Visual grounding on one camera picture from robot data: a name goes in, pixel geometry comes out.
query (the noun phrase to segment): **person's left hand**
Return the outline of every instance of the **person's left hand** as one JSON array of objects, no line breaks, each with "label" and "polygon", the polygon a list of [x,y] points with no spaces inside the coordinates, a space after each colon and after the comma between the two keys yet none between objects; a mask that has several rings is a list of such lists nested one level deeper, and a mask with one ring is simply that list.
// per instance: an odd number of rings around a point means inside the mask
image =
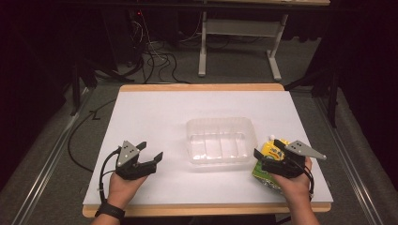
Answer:
[{"label": "person's left hand", "polygon": [[124,180],[113,172],[109,182],[107,202],[113,206],[124,209],[146,179],[147,176],[136,180]]}]

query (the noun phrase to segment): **wristwatch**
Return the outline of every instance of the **wristwatch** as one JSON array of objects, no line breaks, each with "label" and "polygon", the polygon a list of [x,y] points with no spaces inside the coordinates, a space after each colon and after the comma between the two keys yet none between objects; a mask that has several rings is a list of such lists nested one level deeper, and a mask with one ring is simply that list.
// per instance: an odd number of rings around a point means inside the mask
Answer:
[{"label": "wristwatch", "polygon": [[100,205],[99,210],[96,213],[96,217],[99,216],[100,214],[106,214],[111,217],[118,218],[119,220],[122,220],[124,218],[125,211],[123,211],[120,208],[117,208],[116,206],[108,204],[105,201]]}]

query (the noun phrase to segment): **clear plastic container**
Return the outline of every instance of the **clear plastic container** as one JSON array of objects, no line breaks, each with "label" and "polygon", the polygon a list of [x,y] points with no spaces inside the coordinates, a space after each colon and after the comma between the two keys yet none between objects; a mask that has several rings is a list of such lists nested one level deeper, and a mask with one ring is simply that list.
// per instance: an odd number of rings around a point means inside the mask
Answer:
[{"label": "clear plastic container", "polygon": [[246,162],[257,147],[252,121],[244,117],[192,119],[187,143],[194,164]]}]

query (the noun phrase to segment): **plastic tray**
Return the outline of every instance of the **plastic tray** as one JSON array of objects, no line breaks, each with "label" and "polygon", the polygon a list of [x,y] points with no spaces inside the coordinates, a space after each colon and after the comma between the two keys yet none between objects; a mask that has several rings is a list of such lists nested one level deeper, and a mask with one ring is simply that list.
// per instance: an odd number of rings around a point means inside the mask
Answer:
[{"label": "plastic tray", "polygon": [[244,117],[192,119],[187,143],[194,164],[246,162],[257,147],[252,121]]}]

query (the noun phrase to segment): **desk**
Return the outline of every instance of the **desk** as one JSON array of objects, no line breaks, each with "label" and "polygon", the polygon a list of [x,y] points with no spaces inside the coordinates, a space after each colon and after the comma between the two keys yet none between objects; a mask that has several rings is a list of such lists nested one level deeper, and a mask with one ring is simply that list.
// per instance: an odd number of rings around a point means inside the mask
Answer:
[{"label": "desk", "polygon": [[[328,6],[329,0],[204,0],[207,2],[226,2],[226,3],[256,3],[256,4],[279,4],[279,5],[299,5],[299,6]],[[251,37],[269,37],[274,38],[272,47],[267,50],[267,59],[275,81],[282,79],[281,73],[276,63],[275,54],[287,22],[287,14],[281,17],[277,22],[256,22],[240,20],[219,20],[208,19],[207,13],[202,14],[202,45],[199,55],[199,77],[206,76],[207,60],[207,34],[233,35],[233,36],[251,36]]]},{"label": "desk", "polygon": [[[309,144],[290,93],[277,83],[124,85],[120,88],[90,186],[83,214],[93,217],[104,159],[123,141],[147,141],[141,161],[163,151],[151,174],[126,209],[127,217],[248,215],[286,213],[284,197],[264,187],[251,172],[256,159],[221,167],[197,167],[188,160],[186,122],[200,117],[243,116],[252,120],[258,144],[270,135]],[[115,158],[105,171],[115,168]],[[313,159],[315,212],[327,212],[331,198]],[[109,176],[104,177],[105,196]]]}]

